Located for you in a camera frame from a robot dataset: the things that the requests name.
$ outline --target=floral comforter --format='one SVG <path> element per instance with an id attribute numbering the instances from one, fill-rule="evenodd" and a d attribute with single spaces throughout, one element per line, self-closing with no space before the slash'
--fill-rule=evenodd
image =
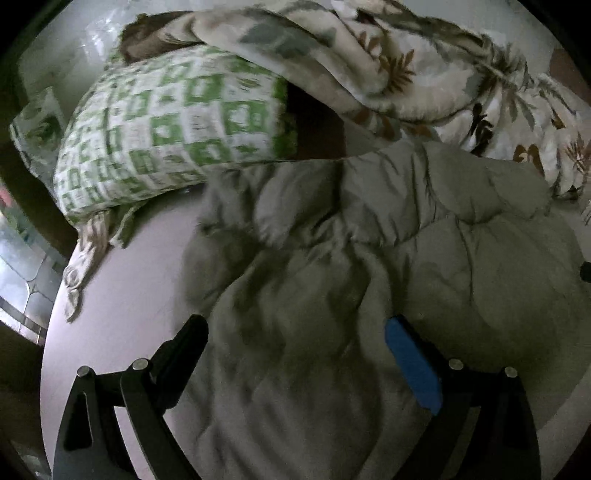
<path id="1" fill-rule="evenodd" d="M 231 51 L 270 69 L 374 134 L 408 136 L 480 157 L 533 164 L 553 194 L 581 195 L 589 139 L 568 90 L 533 76 L 512 44 L 395 0 L 311 0 L 180 16 L 156 32 L 178 46 Z"/>

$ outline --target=pillow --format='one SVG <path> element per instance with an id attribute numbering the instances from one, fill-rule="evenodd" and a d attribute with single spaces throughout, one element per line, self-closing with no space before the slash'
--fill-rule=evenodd
<path id="1" fill-rule="evenodd" d="M 285 158 L 284 79 L 207 45 L 107 71 L 67 128 L 54 178 L 77 224 L 205 179 L 214 165 Z"/>
<path id="2" fill-rule="evenodd" d="M 51 87 L 35 95 L 9 129 L 27 170 L 55 197 L 53 175 L 66 122 Z"/>

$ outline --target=white bed sheet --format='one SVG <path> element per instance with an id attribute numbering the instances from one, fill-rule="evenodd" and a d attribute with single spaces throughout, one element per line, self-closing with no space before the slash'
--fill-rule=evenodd
<path id="1" fill-rule="evenodd" d="M 146 207 L 129 247 L 112 249 L 85 288 L 83 310 L 72 324 L 64 320 L 64 290 L 60 289 L 41 373 L 41 424 L 51 465 L 61 415 L 78 367 L 90 365 L 98 374 L 120 371 L 139 357 L 151 357 L 189 317 L 189 306 L 175 286 L 200 208 L 200 191 L 197 186 L 188 193 L 170 193 Z M 590 397 L 591 368 L 538 431 L 543 479 L 554 478 L 591 424 Z M 118 409 L 117 415 L 139 477 L 153 479 L 125 410 Z M 180 446 L 192 445 L 192 426 L 197 422 L 188 398 L 183 396 L 165 418 Z"/>

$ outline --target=bolt head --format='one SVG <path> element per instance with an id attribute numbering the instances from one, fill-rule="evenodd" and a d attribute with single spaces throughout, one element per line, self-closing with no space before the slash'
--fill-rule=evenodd
<path id="1" fill-rule="evenodd" d="M 77 371 L 76 375 L 78 378 L 83 378 L 90 373 L 90 367 L 87 365 L 82 365 Z"/>
<path id="2" fill-rule="evenodd" d="M 136 371 L 146 370 L 148 368 L 150 362 L 146 358 L 138 358 L 134 363 L 131 364 L 131 367 Z"/>
<path id="3" fill-rule="evenodd" d="M 509 378 L 516 378 L 518 373 L 517 370 L 513 367 L 505 368 L 505 375 Z"/>
<path id="4" fill-rule="evenodd" d="M 464 363 L 457 358 L 452 358 L 447 364 L 452 370 L 460 371 L 464 368 Z"/>

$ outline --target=green square pattern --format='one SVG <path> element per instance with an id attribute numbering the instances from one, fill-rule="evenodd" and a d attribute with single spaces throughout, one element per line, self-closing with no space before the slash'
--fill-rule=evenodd
<path id="1" fill-rule="evenodd" d="M 200 166 L 213 163 L 226 163 L 231 160 L 228 146 L 217 138 L 205 142 L 195 142 L 186 147 L 191 160 Z"/>
<path id="2" fill-rule="evenodd" d="M 207 45 L 108 70 L 64 135 L 54 176 L 60 209 L 76 225 L 203 181 L 214 164 L 284 158 L 285 86 Z"/>
<path id="3" fill-rule="evenodd" d="M 265 102 L 261 100 L 224 102 L 222 110 L 227 134 L 267 133 L 266 124 L 269 113 Z"/>
<path id="4" fill-rule="evenodd" d="M 171 145 L 183 142 L 183 129 L 180 125 L 178 113 L 163 116 L 153 116 L 150 119 L 152 130 L 152 145 Z"/>
<path id="5" fill-rule="evenodd" d="M 185 85 L 185 106 L 211 103 L 213 100 L 222 99 L 223 75 L 221 74 L 187 79 Z"/>
<path id="6" fill-rule="evenodd" d="M 129 105 L 125 119 L 132 120 L 140 116 L 148 115 L 148 105 L 150 104 L 151 95 L 152 90 L 145 90 L 144 92 L 132 96 L 129 99 Z"/>

